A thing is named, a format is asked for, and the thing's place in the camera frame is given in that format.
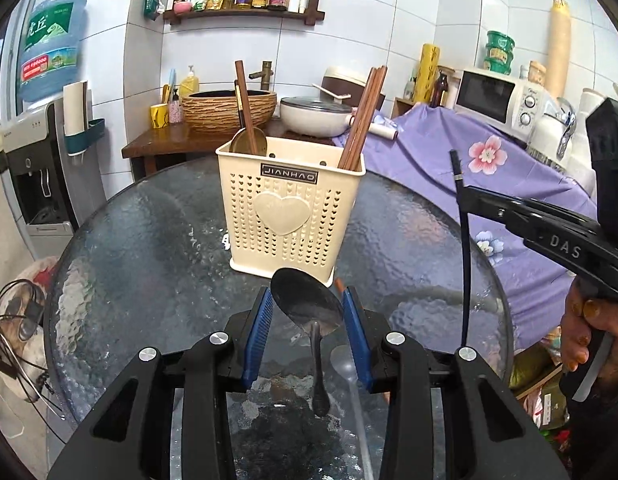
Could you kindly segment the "right hand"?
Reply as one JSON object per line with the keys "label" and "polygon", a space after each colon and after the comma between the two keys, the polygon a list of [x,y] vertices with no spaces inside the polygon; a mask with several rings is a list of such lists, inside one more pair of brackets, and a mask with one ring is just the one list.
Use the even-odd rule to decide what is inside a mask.
{"label": "right hand", "polygon": [[598,372],[590,399],[606,404],[618,403],[618,304],[600,299],[586,299],[575,278],[565,300],[560,355],[566,370],[575,372],[589,361],[594,330],[612,335],[609,355]]}

